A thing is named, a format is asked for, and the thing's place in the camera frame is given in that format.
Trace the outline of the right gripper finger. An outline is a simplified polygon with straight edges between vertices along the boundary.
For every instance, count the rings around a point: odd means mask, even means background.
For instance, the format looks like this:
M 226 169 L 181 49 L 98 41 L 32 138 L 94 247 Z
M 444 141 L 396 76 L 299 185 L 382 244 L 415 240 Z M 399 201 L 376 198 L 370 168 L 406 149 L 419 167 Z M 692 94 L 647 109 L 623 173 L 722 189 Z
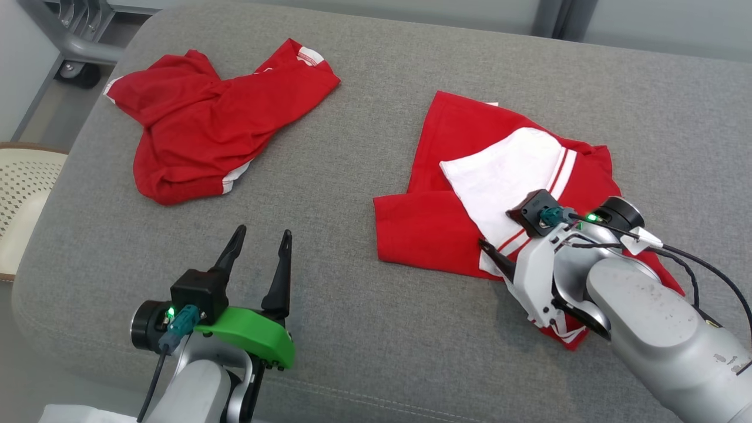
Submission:
M 496 265 L 496 268 L 500 271 L 505 281 L 513 281 L 515 278 L 516 263 L 497 251 L 486 239 L 480 238 L 479 246 L 481 247 L 481 252 Z

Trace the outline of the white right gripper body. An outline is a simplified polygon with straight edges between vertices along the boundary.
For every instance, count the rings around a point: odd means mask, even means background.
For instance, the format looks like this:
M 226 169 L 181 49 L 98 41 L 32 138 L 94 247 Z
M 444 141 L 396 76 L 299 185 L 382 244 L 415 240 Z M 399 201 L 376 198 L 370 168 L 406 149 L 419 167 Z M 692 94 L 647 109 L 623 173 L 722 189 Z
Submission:
M 594 242 L 594 232 L 584 227 L 554 227 L 519 252 L 509 291 L 535 325 L 553 327 L 557 316 L 568 314 L 593 327 L 595 305 L 585 299 L 586 274 L 593 263 L 567 249 Z

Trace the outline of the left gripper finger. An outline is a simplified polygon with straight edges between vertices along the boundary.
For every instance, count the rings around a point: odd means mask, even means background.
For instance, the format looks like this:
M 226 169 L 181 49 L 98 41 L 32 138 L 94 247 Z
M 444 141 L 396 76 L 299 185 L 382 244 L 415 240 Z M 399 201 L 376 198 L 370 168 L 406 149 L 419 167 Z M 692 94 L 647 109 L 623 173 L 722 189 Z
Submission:
M 292 241 L 292 232 L 285 230 L 278 249 L 274 278 L 267 295 L 261 300 L 261 313 L 272 321 L 284 321 L 290 315 Z
M 236 259 L 241 254 L 246 233 L 246 225 L 239 225 L 236 228 L 225 249 L 220 253 L 220 257 L 217 258 L 215 265 L 210 268 L 210 271 L 222 271 L 223 273 L 231 274 L 234 262 L 236 262 Z

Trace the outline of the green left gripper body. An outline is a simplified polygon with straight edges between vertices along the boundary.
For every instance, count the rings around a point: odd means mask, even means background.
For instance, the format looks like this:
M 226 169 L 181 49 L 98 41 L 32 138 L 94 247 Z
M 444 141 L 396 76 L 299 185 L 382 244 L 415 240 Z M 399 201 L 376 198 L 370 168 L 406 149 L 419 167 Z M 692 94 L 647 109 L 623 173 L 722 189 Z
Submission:
M 247 308 L 229 306 L 214 324 L 199 324 L 194 331 L 211 334 L 274 367 L 290 369 L 296 358 L 296 348 L 287 329 Z

